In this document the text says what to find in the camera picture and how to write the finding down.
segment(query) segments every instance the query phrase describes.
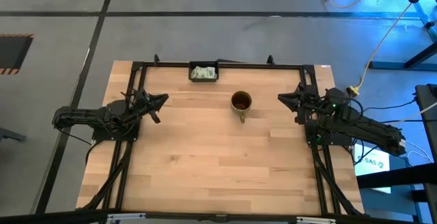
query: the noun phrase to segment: mug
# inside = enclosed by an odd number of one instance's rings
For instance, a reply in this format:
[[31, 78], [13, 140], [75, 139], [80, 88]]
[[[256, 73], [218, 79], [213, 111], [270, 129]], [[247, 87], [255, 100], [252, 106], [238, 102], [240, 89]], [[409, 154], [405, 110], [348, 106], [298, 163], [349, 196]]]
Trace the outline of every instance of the mug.
[[252, 97], [244, 92], [238, 91], [232, 95], [231, 107], [240, 116], [240, 121], [243, 124], [246, 119], [246, 114], [251, 109]]

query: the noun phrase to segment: black floor stripe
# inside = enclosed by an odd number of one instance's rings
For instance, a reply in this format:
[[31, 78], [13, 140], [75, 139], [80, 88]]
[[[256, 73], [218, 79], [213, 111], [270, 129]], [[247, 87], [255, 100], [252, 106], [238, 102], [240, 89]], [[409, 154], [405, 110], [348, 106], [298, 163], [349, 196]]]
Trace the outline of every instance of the black floor stripe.
[[[92, 17], [92, 16], [116, 16], [116, 17], [172, 17], [172, 16], [253, 16], [253, 17], [321, 17], [321, 18], [397, 18], [401, 12], [29, 12], [29, 11], [0, 11], [1, 16], [41, 16], [41, 17]], [[406, 12], [403, 16], [406, 20], [419, 20], [422, 15], [418, 12]]]
[[[398, 18], [401, 12], [107, 12], [105, 16], [116, 17], [214, 17], [214, 16], [278, 16], [278, 17], [323, 17], [323, 18]], [[416, 12], [406, 12], [403, 18], [420, 20], [421, 15]]]
[[43, 16], [43, 17], [87, 17], [100, 16], [101, 12], [32, 12], [32, 11], [0, 11], [0, 16]]
[[[72, 100], [70, 102], [70, 106], [75, 109], [79, 105], [79, 101], [82, 96], [82, 91], [85, 86], [85, 82], [87, 80], [87, 75], [89, 72], [89, 68], [91, 67], [91, 63], [93, 60], [94, 53], [96, 51], [98, 38], [100, 37], [100, 33], [103, 28], [104, 22], [104, 13], [107, 12], [109, 3], [111, 0], [104, 0], [101, 15], [98, 18], [96, 28], [94, 29], [93, 36], [91, 38], [91, 43], [89, 44], [89, 51], [87, 57], [85, 58], [85, 62], [83, 64], [81, 73], [79, 75], [79, 79], [76, 84], [76, 89], [74, 90]], [[39, 198], [38, 204], [36, 206], [36, 214], [43, 214], [46, 211], [48, 201], [50, 200], [50, 195], [55, 185], [57, 172], [59, 171], [59, 167], [61, 165], [62, 157], [64, 156], [65, 148], [67, 146], [68, 137], [64, 134], [61, 134], [58, 137], [56, 142], [56, 150], [54, 157], [51, 162], [50, 169], [47, 173], [47, 177], [44, 183], [44, 186], [41, 191], [41, 196]]]

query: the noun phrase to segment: crumpled paper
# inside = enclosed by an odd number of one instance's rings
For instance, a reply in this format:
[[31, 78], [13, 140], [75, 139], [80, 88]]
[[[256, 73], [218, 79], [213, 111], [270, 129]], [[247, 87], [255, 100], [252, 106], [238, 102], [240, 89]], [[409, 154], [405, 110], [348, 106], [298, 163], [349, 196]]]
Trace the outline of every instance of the crumpled paper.
[[215, 79], [217, 78], [216, 68], [214, 67], [206, 67], [201, 68], [196, 66], [193, 71], [191, 71], [192, 79]]

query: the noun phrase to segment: small black tray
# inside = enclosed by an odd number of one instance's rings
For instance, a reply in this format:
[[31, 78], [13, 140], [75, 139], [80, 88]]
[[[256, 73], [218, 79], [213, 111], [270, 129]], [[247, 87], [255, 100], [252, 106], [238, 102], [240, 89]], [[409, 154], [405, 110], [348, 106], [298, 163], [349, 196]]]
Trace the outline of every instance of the small black tray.
[[[214, 67], [217, 77], [215, 79], [192, 79], [191, 72], [199, 66], [200, 68]], [[217, 61], [190, 61], [188, 68], [188, 79], [192, 82], [216, 82], [219, 79], [219, 63]]]

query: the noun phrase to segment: wooden table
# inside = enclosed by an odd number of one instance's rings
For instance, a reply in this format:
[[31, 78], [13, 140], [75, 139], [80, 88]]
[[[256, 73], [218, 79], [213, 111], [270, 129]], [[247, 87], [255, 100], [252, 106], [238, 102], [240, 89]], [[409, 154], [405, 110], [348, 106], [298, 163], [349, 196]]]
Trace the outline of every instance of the wooden table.
[[[131, 61], [115, 61], [103, 104], [122, 99]], [[330, 66], [315, 66], [319, 92], [334, 87]], [[315, 170], [303, 126], [277, 100], [293, 92], [297, 70], [220, 69], [216, 83], [191, 83], [186, 68], [147, 68], [145, 89], [169, 94], [158, 114], [145, 116], [134, 142], [122, 210], [228, 214], [320, 215]], [[245, 124], [230, 109], [231, 95], [253, 97]], [[89, 155], [77, 207], [107, 179], [113, 141]], [[363, 211], [350, 155], [330, 146], [336, 182]], [[117, 182], [110, 206], [115, 205]], [[325, 183], [328, 209], [332, 201]]]

